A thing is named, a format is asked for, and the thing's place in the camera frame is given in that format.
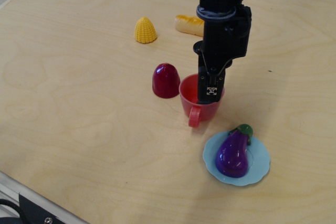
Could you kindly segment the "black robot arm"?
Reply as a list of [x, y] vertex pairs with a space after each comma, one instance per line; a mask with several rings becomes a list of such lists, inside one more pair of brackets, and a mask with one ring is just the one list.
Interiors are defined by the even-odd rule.
[[243, 0], [199, 0], [197, 16], [204, 21], [203, 39], [194, 44], [198, 55], [197, 103], [218, 102], [225, 72], [247, 52], [251, 9]]

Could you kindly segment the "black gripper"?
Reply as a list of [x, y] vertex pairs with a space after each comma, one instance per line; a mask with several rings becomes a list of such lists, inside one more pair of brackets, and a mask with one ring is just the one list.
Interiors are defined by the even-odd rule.
[[222, 73], [234, 59], [246, 55], [252, 13], [244, 5], [237, 5], [227, 13], [198, 6], [196, 13], [204, 21], [203, 40], [194, 44], [198, 55], [197, 103], [210, 104], [219, 102], [224, 94]]

